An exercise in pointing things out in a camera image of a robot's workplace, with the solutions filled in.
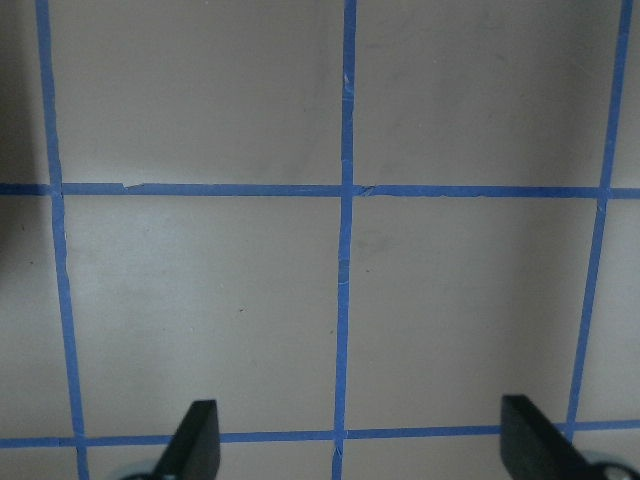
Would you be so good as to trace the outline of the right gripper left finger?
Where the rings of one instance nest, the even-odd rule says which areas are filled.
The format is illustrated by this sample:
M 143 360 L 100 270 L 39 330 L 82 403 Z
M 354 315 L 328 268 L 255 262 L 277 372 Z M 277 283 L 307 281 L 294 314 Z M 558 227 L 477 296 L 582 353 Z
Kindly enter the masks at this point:
M 217 402 L 196 400 L 181 420 L 168 446 L 151 471 L 121 479 L 214 480 L 221 464 Z

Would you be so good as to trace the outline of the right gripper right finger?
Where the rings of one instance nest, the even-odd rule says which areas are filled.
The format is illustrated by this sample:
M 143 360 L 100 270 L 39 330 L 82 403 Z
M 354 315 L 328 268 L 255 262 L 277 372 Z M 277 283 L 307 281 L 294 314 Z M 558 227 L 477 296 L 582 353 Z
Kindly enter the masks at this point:
M 525 395 L 501 398 L 500 458 L 514 480 L 639 477 L 637 470 L 619 462 L 587 460 Z

